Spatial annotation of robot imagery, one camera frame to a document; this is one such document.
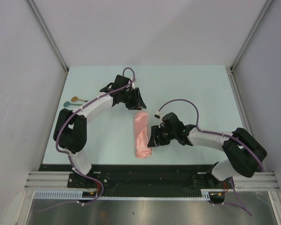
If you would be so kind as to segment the pink satin napkin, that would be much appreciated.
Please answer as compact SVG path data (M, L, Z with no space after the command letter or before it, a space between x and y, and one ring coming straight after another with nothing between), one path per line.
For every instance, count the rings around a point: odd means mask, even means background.
M137 158L146 158L152 155L148 147L148 112L140 111L134 116L134 146Z

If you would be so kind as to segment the gold spoon teal handle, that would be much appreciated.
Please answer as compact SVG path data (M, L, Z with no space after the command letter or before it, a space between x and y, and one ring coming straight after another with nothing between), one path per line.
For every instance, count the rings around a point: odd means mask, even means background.
M87 102L87 100L83 100L83 99L80 99L78 97L72 97L71 98L71 102L77 102L77 101L80 101L80 102Z

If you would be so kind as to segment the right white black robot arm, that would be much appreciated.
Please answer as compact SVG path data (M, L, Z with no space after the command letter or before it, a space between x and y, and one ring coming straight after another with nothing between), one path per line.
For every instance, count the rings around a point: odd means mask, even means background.
M233 176L251 178L256 172L264 171L266 150L241 127L223 133L200 130L196 125L184 125L171 112L160 118L159 125L152 126L148 147L165 146L172 140L183 146L204 146L225 153L227 159L215 163L207 172L207 184L212 188L218 188Z

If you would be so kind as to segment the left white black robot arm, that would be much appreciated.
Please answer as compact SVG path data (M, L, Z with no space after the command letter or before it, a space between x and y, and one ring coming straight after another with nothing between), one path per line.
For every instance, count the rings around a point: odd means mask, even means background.
M123 103L128 110L146 109L140 90L134 85L135 81L135 76L128 78L117 75L115 81L102 88L93 100L76 110L64 108L59 112L53 134L56 149L67 154L73 170L79 174L78 182L83 187L90 187L94 182L94 175L89 173L92 165L84 150L88 123L119 103Z

